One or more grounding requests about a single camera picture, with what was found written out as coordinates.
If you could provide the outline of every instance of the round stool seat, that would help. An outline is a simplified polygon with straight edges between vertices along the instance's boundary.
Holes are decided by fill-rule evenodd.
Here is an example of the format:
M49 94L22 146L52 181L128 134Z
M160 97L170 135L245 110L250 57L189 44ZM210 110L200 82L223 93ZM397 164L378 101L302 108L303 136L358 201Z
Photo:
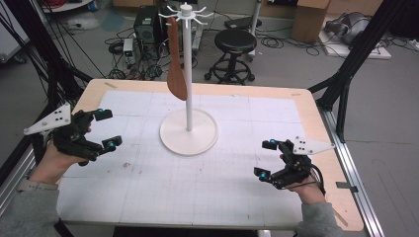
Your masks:
M252 34L236 29L224 30L215 36L215 45L223 52L241 54L256 48L256 38Z

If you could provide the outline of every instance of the floor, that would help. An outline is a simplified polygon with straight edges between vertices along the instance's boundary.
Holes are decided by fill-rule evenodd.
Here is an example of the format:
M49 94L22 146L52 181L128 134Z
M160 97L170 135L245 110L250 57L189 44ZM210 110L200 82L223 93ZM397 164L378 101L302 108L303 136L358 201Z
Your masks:
M76 10L57 17L65 19L86 10ZM94 30L76 31L74 38L92 61L108 75L113 69L113 57L105 40L129 29L134 14L116 11L111 6L93 14L99 20ZM208 27L222 30L225 16L216 15L205 21ZM289 28L292 20L261 18L262 31ZM286 38L291 30L269 32ZM197 66L193 69L194 83L206 81L204 74L220 57L213 45L216 31L203 35L196 55ZM103 78L69 36L64 37L76 66L83 72ZM356 74L349 94L345 124L345 138L362 178L373 208L386 236L419 236L419 51L412 47L391 45L387 51L391 60L368 59ZM256 76L250 86L308 88L332 76L341 66L343 58L326 56L320 46L301 48L279 42L277 48L266 47L258 40L256 55L248 63ZM168 66L162 66L163 74L155 80L166 80ZM314 95L319 98L321 92ZM9 61L0 64L0 108L2 111L0 164L7 159L23 137L23 128L30 126L45 106L45 94L37 73L30 62L19 64ZM75 236L112 236L112 226L70 226ZM274 231L272 236L292 236L289 231ZM345 236L368 236L366 231L347 232Z

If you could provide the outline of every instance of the black stool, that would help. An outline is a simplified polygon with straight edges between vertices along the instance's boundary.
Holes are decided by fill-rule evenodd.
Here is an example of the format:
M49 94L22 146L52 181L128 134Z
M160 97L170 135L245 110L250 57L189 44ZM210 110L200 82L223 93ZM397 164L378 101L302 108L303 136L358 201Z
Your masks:
M224 52L224 55L209 69L209 73L205 75L206 80L209 80L212 74L218 78L218 84L227 82L244 85L246 80L255 80L255 75L252 74L249 66L245 62L237 60L237 57L241 54L248 53L256 48L256 38L252 34L242 30L224 30L215 36L214 42ZM218 66L225 61L228 61L227 68ZM236 69L237 63L244 68Z

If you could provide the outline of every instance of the gray sleeve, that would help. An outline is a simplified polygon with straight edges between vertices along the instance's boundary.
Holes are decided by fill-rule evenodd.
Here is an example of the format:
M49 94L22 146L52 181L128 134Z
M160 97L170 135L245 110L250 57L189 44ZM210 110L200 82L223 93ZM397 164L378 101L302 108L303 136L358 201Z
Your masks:
M59 236L56 202L59 191L17 193L0 216L0 236Z
M298 237L339 237L343 230L336 223L332 203L302 204L302 222L296 227Z

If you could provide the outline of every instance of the wooden spatula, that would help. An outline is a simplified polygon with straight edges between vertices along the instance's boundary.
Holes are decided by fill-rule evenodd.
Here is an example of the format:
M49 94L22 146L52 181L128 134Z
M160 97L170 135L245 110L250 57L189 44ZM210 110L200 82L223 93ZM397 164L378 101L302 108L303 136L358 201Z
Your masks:
M169 73L167 74L167 87L179 100L186 101L188 99L188 89L181 68L178 23L173 17L168 18L167 23L170 24L170 26L167 26L167 33L169 35L170 55L172 57Z

